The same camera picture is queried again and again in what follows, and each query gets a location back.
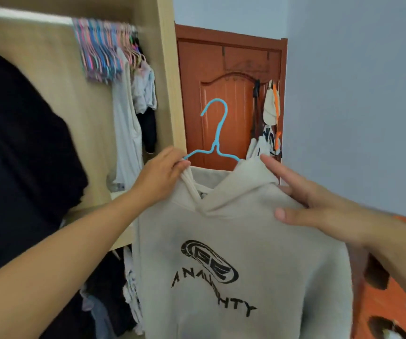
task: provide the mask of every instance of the wall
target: wall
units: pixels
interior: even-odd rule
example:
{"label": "wall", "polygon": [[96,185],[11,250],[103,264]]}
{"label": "wall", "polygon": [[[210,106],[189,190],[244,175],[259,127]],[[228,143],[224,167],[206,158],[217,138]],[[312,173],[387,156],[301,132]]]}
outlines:
{"label": "wall", "polygon": [[284,161],[406,215],[406,0],[289,0]]}
{"label": "wall", "polygon": [[287,0],[173,0],[175,22],[251,36],[286,36]]}

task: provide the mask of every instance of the wooden wardrobe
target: wooden wardrobe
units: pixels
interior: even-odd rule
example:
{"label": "wooden wardrobe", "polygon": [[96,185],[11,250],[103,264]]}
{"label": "wooden wardrobe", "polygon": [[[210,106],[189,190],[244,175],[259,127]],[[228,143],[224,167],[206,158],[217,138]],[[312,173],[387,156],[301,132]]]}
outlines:
{"label": "wooden wardrobe", "polygon": [[[136,25],[156,77],[157,150],[186,148],[172,0],[0,0],[0,7]],[[89,185],[68,222],[109,202],[107,175],[116,165],[111,87],[85,79],[73,28],[0,18],[0,55],[30,79],[70,128]],[[128,228],[115,246],[131,242]]]}

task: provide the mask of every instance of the beige hoodie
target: beige hoodie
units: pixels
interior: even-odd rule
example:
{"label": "beige hoodie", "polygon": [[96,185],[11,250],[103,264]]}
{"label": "beige hoodie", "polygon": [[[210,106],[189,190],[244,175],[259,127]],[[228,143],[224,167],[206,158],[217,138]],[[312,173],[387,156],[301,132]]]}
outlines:
{"label": "beige hoodie", "polygon": [[136,274],[147,339],[348,339],[346,246],[274,219],[302,207],[259,159],[190,167],[139,217]]}

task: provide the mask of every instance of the brown wooden door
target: brown wooden door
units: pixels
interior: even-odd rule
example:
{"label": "brown wooden door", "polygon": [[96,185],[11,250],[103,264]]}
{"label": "brown wooden door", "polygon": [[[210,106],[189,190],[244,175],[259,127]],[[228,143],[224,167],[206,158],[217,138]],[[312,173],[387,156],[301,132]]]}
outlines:
{"label": "brown wooden door", "polygon": [[[260,79],[263,99],[267,82],[279,81],[281,52],[186,41],[178,42],[178,52],[188,153],[211,148],[224,113],[223,104],[215,102],[203,117],[200,114],[217,97],[228,105],[220,151],[244,159],[251,139],[254,82]],[[229,171],[237,164],[215,152],[197,153],[190,161],[194,166]]]}

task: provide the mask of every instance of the fingernail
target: fingernail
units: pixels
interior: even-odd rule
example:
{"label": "fingernail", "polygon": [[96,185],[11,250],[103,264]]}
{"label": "fingernail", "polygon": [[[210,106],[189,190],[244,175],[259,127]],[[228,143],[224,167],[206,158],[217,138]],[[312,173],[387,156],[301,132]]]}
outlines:
{"label": "fingernail", "polygon": [[282,221],[282,222],[285,221],[285,218],[286,218],[285,210],[283,208],[277,208],[275,210],[275,217],[279,221]]}

